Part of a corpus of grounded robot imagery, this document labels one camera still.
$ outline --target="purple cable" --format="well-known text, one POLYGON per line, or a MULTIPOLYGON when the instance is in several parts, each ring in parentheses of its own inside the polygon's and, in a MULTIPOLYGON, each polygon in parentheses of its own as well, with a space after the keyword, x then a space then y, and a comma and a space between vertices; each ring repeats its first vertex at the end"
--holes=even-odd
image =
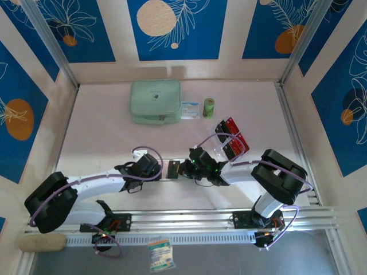
POLYGON ((234 139, 237 139, 242 144, 242 151, 241 151, 241 153, 238 154, 237 156, 235 156, 233 159, 231 159, 230 162, 235 161, 236 159, 238 159, 240 156, 242 156, 245 153, 245 150, 246 150, 245 144, 237 136, 235 136, 235 135, 233 135, 231 133, 214 133, 214 134, 208 136, 206 139, 204 139, 197 147, 202 146, 205 142, 208 141, 208 139, 210 139, 210 138, 212 138, 214 136, 230 136, 230 137, 232 137, 234 139))
POLYGON ((312 186, 311 183, 309 183, 308 181, 302 179, 300 176, 297 176, 295 173, 292 173, 291 171, 288 171, 288 170, 284 169, 283 167, 278 166, 276 164, 273 164, 271 162, 266 162, 265 160, 253 160, 252 162, 237 162, 237 163, 233 163, 232 166, 250 165, 250 164, 256 164, 256 163, 265 164, 265 165, 271 166, 275 169, 281 170, 281 172, 284 172, 284 173, 288 174, 289 176, 292 176, 296 180, 299 180, 300 182, 307 185, 309 187, 309 189, 304 189, 303 191, 300 192, 300 194, 312 191, 314 189, 314 187, 312 186))
POLYGON ((285 234, 285 232, 288 230, 288 228, 292 225, 292 223, 296 220, 298 213, 299 213, 299 207, 297 205, 283 205, 282 208, 288 209, 288 208, 294 208, 296 210, 296 214, 294 215, 293 219, 290 221, 290 223, 284 228, 282 232, 277 236, 277 238, 272 241, 266 248, 271 248, 280 238, 285 234))
MULTIPOLYGON (((81 180, 75 180, 73 182, 70 182, 62 187, 60 187, 59 189, 57 189, 55 192, 53 192, 50 196, 48 196, 48 198, 46 198, 46 200, 44 200, 41 205, 39 206, 39 208, 33 213, 32 217, 30 218, 30 221, 29 221, 29 226, 30 227, 37 227, 36 223, 34 222, 36 216, 39 215, 39 213, 41 212, 41 210, 45 207, 45 205, 51 201, 53 199, 53 197, 55 197, 57 194, 59 194, 60 192, 64 191, 66 188, 68 187, 71 187, 73 185, 76 185, 78 183, 83 183, 83 182, 89 182, 91 180, 95 180, 95 179, 104 179, 104 178, 107 178, 107 177, 113 177, 113 178, 130 178, 130 179, 139 179, 139 180, 152 180, 152 179, 155 179, 157 177, 159 177, 159 175, 162 173, 162 170, 163 170, 163 158, 162 156, 160 155, 160 153, 149 147, 149 146, 138 146, 138 147, 135 147, 134 149, 132 149, 132 152, 134 152, 135 150, 137 149, 140 149, 140 148, 145 148, 145 149, 148 149, 148 150, 152 150, 153 152, 155 152, 159 159, 161 160, 161 169, 159 170, 159 172, 155 175, 155 176, 152 176, 150 178, 142 178, 142 177, 139 177, 139 176, 131 176, 131 175, 121 175, 121 174, 113 174, 113 175, 98 175, 98 176, 90 176, 89 178, 84 178, 84 179, 81 179, 81 180)), ((88 226, 94 228, 94 229, 97 229, 97 227, 94 227, 93 225, 89 225, 87 224, 88 226)), ((111 239, 114 243, 117 243, 116 240, 114 240, 114 238, 112 238, 110 235, 106 234, 106 236, 111 239)))
POLYGON ((100 256, 105 257, 105 258, 112 258, 112 259, 118 259, 118 258, 121 257, 121 255, 122 255, 122 247, 119 244, 119 242, 113 236, 107 234, 106 232, 104 232, 102 229, 99 229, 95 225, 90 225, 88 223, 85 223, 85 225, 87 225, 87 226, 89 226, 89 227, 91 227, 91 228, 99 231, 102 234, 105 234, 106 237, 109 238, 112 242, 114 242, 117 245, 117 247, 119 248, 119 250, 120 250, 120 253, 118 255, 108 255, 108 254, 105 254, 105 253, 100 253, 100 251, 97 250, 97 243, 98 243, 98 241, 96 241, 96 243, 94 244, 94 247, 93 248, 94 248, 94 250, 95 250, 95 252, 96 252, 97 255, 100 255, 100 256))

